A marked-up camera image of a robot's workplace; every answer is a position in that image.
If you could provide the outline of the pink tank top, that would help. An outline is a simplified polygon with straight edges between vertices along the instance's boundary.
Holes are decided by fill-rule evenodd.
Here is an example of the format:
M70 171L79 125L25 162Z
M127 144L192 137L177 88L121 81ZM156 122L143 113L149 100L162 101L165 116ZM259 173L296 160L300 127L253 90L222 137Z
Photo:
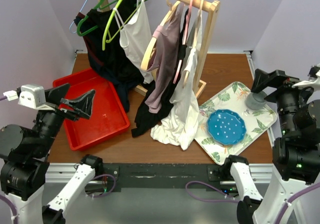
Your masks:
M183 10L184 4L180 3L173 18L159 32L155 53L149 61L148 71L157 70L155 88L144 101L152 114L158 113L161 109L161 97L174 75Z

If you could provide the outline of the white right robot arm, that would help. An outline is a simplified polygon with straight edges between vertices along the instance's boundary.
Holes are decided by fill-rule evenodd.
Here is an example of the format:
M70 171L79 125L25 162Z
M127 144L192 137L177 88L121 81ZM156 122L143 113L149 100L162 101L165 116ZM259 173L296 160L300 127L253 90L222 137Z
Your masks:
M227 192L211 186L210 184L192 180L185 184L185 190L194 199L207 203L235 203L236 215L239 224L284 224L295 206L295 200L317 188L315 183L320 175L320 100L307 103L314 91L320 90L320 65L312 66L308 74L309 80L300 81L298 78L288 76L282 70L267 73L256 69L254 73L251 93L246 101L252 99L247 107L262 104L260 101L277 104L277 112L282 136L274 141L272 147L272 174L268 189L262 197L256 188L251 175L249 162L246 158L229 155L224 163L213 169L213 176L218 181L235 181L239 201ZM275 88L271 94L263 95L267 87ZM230 109L217 109L207 119L207 131L214 141L221 144L236 143L244 140L248 133L247 124L241 117ZM74 175L64 186L62 191L42 208L56 210L57 224L65 223L63 211L72 205L73 198L85 189L90 181L111 178L113 186L109 191L92 198L102 198L118 186L121 179L116 179L109 170L107 163L98 160L98 157L86 155L75 164ZM225 194L224 199L200 199L188 189L191 184L201 184Z

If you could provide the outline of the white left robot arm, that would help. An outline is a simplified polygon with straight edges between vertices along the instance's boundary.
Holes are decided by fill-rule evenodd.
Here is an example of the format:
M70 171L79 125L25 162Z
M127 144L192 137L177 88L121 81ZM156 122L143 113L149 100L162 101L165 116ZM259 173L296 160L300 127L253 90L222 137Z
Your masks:
M75 174L60 193L48 204L42 204L48 156L64 120L89 119L92 114L95 90L75 99L66 99L66 91L45 90L49 110L39 110L34 126L29 129L16 124L0 130L0 188L1 200L11 209L14 224L64 224L73 202L91 180L104 174L103 160L85 155Z

